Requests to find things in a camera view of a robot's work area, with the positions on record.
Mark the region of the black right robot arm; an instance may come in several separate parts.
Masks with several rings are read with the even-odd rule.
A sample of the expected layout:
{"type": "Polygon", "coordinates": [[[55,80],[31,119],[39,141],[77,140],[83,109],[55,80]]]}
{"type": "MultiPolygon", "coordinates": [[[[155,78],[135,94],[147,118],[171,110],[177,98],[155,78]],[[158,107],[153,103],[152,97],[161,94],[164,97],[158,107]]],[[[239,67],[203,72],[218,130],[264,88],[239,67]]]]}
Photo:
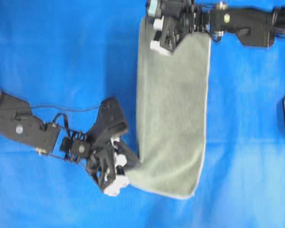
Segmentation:
{"type": "Polygon", "coordinates": [[[268,48],[285,38],[285,6],[271,11],[254,7],[229,7],[227,3],[193,0],[148,0],[146,18],[156,31],[150,48],[171,55],[189,34],[205,33],[220,42],[234,34],[243,46],[268,48]]]}

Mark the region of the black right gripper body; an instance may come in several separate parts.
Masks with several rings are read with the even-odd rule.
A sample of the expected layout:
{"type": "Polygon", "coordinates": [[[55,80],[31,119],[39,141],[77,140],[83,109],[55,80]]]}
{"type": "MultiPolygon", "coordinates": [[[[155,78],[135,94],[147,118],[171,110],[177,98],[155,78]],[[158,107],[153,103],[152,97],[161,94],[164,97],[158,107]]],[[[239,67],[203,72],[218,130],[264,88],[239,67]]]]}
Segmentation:
{"type": "Polygon", "coordinates": [[[176,32],[192,34],[197,31],[197,7],[193,0],[148,0],[146,21],[152,26],[155,19],[164,16],[162,35],[176,32]]]}

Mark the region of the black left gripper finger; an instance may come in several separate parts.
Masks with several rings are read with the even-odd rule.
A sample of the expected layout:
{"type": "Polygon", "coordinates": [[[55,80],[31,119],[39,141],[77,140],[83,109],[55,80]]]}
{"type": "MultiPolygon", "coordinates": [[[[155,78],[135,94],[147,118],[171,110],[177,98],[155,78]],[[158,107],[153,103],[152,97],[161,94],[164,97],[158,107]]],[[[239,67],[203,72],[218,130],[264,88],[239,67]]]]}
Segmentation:
{"type": "Polygon", "coordinates": [[[124,155],[126,158],[126,164],[123,167],[136,168],[141,165],[138,157],[123,140],[113,141],[113,146],[116,147],[118,154],[124,155]]]}
{"type": "Polygon", "coordinates": [[[121,188],[125,188],[130,184],[129,179],[125,175],[116,175],[115,180],[104,189],[104,194],[115,197],[120,193],[121,188]]]}

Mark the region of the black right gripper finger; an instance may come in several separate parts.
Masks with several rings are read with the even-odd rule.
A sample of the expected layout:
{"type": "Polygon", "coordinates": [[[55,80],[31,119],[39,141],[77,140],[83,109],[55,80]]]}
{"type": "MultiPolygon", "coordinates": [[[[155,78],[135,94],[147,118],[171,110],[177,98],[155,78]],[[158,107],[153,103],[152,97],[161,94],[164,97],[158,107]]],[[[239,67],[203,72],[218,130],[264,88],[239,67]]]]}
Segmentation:
{"type": "Polygon", "coordinates": [[[160,19],[155,19],[153,22],[153,29],[155,31],[162,31],[164,27],[164,16],[162,16],[160,19]]]}
{"type": "Polygon", "coordinates": [[[186,34],[176,32],[172,36],[168,34],[162,38],[162,32],[156,31],[153,40],[150,42],[150,49],[163,56],[172,56],[175,49],[186,37],[186,34]]]}

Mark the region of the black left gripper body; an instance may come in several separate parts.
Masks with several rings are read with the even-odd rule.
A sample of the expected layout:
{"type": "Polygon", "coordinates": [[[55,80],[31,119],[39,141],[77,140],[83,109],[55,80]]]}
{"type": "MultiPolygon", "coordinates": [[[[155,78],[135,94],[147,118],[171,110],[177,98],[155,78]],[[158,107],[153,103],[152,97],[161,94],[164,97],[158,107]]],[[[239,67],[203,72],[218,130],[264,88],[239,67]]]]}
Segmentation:
{"type": "Polygon", "coordinates": [[[116,178],[114,165],[115,148],[110,141],[96,147],[85,166],[86,172],[100,188],[107,188],[116,178]]]}

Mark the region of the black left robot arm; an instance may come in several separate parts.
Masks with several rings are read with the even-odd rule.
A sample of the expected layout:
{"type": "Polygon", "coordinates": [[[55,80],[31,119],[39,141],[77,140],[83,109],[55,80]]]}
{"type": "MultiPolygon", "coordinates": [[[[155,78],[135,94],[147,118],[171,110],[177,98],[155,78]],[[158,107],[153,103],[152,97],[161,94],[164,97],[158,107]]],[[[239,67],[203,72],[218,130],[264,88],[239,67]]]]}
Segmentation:
{"type": "Polygon", "coordinates": [[[96,121],[86,133],[71,129],[64,112],[58,114],[64,121],[59,125],[57,117],[46,123],[32,109],[28,102],[0,91],[0,135],[34,147],[39,155],[51,156],[60,131],[65,130],[67,135],[59,148],[64,161],[82,165],[108,196],[117,196],[129,185],[126,171],[141,163],[122,140],[129,125],[116,98],[101,102],[96,121]]]}

